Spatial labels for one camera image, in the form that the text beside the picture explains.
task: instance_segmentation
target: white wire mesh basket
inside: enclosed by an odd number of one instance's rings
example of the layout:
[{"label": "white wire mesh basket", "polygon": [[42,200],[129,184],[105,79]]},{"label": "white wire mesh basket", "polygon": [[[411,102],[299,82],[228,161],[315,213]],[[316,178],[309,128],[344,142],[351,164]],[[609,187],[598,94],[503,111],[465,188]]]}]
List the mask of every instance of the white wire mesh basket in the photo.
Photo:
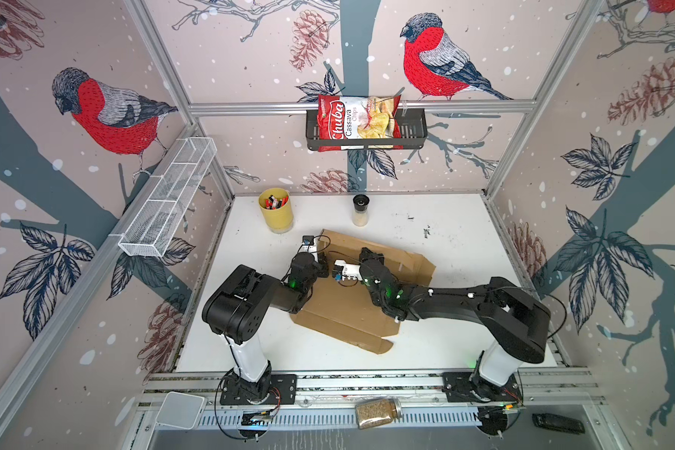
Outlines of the white wire mesh basket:
[{"label": "white wire mesh basket", "polygon": [[187,138],[160,176],[149,199],[138,211],[119,246],[134,257],[162,257],[180,226],[200,181],[215,157],[215,142],[211,138]]}]

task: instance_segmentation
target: black wire basket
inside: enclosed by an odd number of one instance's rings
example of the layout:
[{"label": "black wire basket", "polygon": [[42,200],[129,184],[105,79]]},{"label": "black wire basket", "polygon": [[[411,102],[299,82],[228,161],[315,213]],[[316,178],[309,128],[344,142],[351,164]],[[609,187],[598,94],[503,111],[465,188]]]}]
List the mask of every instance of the black wire basket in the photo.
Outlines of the black wire basket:
[{"label": "black wire basket", "polygon": [[398,109],[395,113],[395,121],[400,129],[401,138],[320,139],[320,129],[317,125],[317,110],[309,110],[305,125],[307,148],[313,151],[318,151],[320,147],[344,146],[358,146],[359,148],[356,150],[368,150],[371,146],[384,150],[391,150],[391,148],[387,147],[395,146],[402,147],[404,150],[422,149],[425,145],[425,139],[428,138],[428,124],[425,123],[425,110],[422,108]]}]

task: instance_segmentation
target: chip bag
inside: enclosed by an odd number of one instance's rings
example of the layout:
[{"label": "chip bag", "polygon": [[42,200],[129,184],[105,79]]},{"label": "chip bag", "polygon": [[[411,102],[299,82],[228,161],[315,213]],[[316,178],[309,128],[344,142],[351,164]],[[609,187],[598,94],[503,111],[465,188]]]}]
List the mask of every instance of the chip bag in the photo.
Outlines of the chip bag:
[{"label": "chip bag", "polygon": [[[318,98],[317,124],[320,139],[385,139],[400,138],[395,113],[400,103],[397,97]],[[361,145],[320,147],[319,151],[362,149]],[[370,145],[369,149],[395,149],[401,146]]]}]

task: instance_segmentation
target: black lid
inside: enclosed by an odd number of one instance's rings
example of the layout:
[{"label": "black lid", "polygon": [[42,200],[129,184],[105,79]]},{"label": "black lid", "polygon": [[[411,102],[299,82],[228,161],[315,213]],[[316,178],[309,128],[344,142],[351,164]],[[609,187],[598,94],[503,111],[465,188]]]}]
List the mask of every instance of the black lid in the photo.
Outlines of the black lid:
[{"label": "black lid", "polygon": [[368,198],[367,195],[355,195],[352,198],[352,204],[355,205],[355,211],[365,211],[368,209],[368,203],[370,203],[370,199]]}]

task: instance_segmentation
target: bird wallpaper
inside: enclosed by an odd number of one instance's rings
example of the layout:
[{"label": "bird wallpaper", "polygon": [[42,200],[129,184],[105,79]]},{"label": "bird wallpaper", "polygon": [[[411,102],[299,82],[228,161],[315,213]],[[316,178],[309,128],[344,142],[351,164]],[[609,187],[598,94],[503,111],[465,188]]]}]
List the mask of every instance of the bird wallpaper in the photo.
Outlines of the bird wallpaper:
[{"label": "bird wallpaper", "polygon": [[[461,1],[413,0],[146,5],[190,100],[231,103],[315,102],[318,95],[531,99],[580,1],[501,0],[501,13],[490,1],[469,8]],[[225,143],[223,164],[240,168],[228,170],[235,192],[275,185],[301,192],[311,174],[329,179],[328,171],[344,174],[348,192],[425,191],[485,188],[522,114],[429,114],[426,120],[428,138],[419,152],[337,155],[309,151],[299,117],[200,122]]]},{"label": "bird wallpaper", "polygon": [[595,21],[496,206],[630,445],[675,449],[675,1]]},{"label": "bird wallpaper", "polygon": [[[173,105],[122,1],[0,0],[0,387],[183,129]],[[224,209],[208,175],[165,257],[112,263],[0,446],[118,445]]]}]

